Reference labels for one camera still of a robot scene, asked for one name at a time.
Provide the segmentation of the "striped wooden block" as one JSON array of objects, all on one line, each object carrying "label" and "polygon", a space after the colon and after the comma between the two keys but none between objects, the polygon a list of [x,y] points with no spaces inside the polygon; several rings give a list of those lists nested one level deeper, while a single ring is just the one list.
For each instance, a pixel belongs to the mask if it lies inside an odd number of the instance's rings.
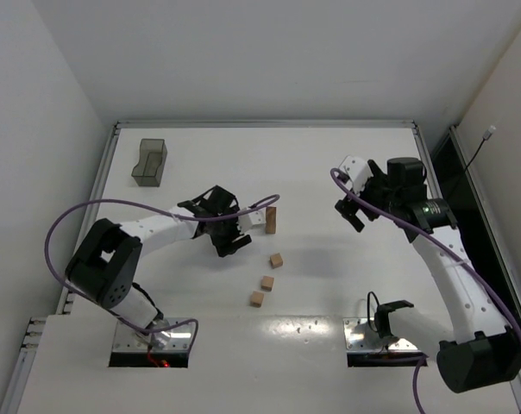
[{"label": "striped wooden block", "polygon": [[266,218],[266,227],[269,228],[277,228],[277,208],[268,206],[266,207],[265,212],[265,218]]}]

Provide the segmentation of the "translucent grey plastic bin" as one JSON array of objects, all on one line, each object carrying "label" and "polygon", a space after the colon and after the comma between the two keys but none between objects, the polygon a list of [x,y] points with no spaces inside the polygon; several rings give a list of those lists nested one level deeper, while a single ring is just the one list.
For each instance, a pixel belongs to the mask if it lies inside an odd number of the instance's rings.
[{"label": "translucent grey plastic bin", "polygon": [[160,187],[167,157],[163,139],[142,139],[131,177],[140,187]]}]

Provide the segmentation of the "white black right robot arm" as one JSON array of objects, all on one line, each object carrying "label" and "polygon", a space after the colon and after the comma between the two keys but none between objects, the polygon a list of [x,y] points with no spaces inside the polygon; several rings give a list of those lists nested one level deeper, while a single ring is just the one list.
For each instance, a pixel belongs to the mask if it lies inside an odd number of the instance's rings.
[{"label": "white black right robot arm", "polygon": [[373,330],[383,340],[404,338],[432,360],[455,393],[515,379],[521,370],[521,329],[477,280],[465,253],[457,220],[442,198],[430,198],[424,163],[389,159],[381,170],[373,160],[347,156],[331,172],[344,191],[339,214],[356,231],[380,216],[391,219],[422,258],[441,294],[451,326],[446,328],[401,299],[378,304]]}]

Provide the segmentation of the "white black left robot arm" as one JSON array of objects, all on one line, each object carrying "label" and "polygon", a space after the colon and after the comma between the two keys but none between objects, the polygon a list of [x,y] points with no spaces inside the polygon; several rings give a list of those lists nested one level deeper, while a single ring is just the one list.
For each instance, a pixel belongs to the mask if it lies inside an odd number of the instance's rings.
[{"label": "white black left robot arm", "polygon": [[163,316],[134,282],[139,260],[175,242],[203,235],[209,236],[218,256],[232,255],[247,246],[251,237],[237,218],[212,219],[239,211],[235,195],[216,185],[172,207],[166,216],[125,223],[98,220],[71,258],[65,276],[98,306],[137,329],[151,329]]}]

